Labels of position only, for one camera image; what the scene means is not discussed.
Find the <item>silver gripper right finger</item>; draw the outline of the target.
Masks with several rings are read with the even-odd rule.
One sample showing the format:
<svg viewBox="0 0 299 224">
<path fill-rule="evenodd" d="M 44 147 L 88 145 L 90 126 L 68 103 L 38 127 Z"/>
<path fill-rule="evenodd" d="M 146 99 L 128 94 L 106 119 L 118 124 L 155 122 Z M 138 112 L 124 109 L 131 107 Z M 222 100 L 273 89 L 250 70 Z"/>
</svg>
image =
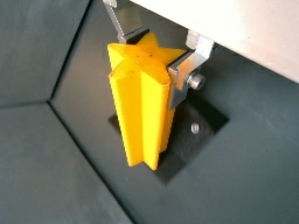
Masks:
<svg viewBox="0 0 299 224">
<path fill-rule="evenodd" d="M 211 56 L 214 41 L 197 31 L 189 30 L 186 45 L 190 51 L 167 66 L 173 79 L 170 109 L 175 109 L 186 99 L 189 88 L 199 90 L 205 84 L 201 67 Z"/>
</svg>

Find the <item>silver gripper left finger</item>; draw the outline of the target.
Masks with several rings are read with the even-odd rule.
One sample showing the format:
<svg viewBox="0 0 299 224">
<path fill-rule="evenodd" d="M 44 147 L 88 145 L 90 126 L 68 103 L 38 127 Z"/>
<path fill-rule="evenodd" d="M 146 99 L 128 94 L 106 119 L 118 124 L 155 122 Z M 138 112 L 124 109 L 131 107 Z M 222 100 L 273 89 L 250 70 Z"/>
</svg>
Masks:
<svg viewBox="0 0 299 224">
<path fill-rule="evenodd" d="M 103 0 L 120 44 L 136 44 L 150 32 L 144 28 L 138 5 L 130 0 Z"/>
</svg>

